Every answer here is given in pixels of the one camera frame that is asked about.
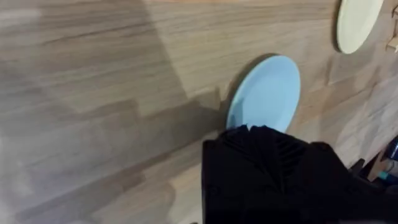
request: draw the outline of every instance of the blue object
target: blue object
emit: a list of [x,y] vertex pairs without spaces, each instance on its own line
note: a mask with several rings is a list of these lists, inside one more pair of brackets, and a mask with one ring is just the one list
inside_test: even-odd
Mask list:
[[285,132],[300,98],[300,72],[286,56],[269,57],[240,84],[229,107],[226,127],[266,125]]

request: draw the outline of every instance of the dark object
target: dark object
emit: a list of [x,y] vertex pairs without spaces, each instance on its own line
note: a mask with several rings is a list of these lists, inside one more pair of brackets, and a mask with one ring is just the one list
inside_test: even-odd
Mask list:
[[387,146],[384,156],[398,161],[398,136],[396,136]]
[[205,141],[202,192],[205,224],[398,220],[398,196],[350,173],[329,145],[267,127]]

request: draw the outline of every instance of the wooden table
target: wooden table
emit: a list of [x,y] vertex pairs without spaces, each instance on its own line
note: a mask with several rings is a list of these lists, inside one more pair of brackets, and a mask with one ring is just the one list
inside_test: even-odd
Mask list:
[[289,134],[370,159],[397,134],[396,4],[342,55],[337,0],[1,1],[0,222],[200,222],[201,139],[271,53],[301,71]]

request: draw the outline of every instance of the white plate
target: white plate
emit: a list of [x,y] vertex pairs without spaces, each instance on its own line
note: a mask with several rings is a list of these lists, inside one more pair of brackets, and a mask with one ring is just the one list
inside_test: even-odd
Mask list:
[[337,22],[340,50],[351,54],[358,50],[371,33],[383,0],[342,0]]
[[269,57],[240,84],[229,107],[226,127],[266,125],[285,132],[299,98],[300,72],[294,61],[281,55]]

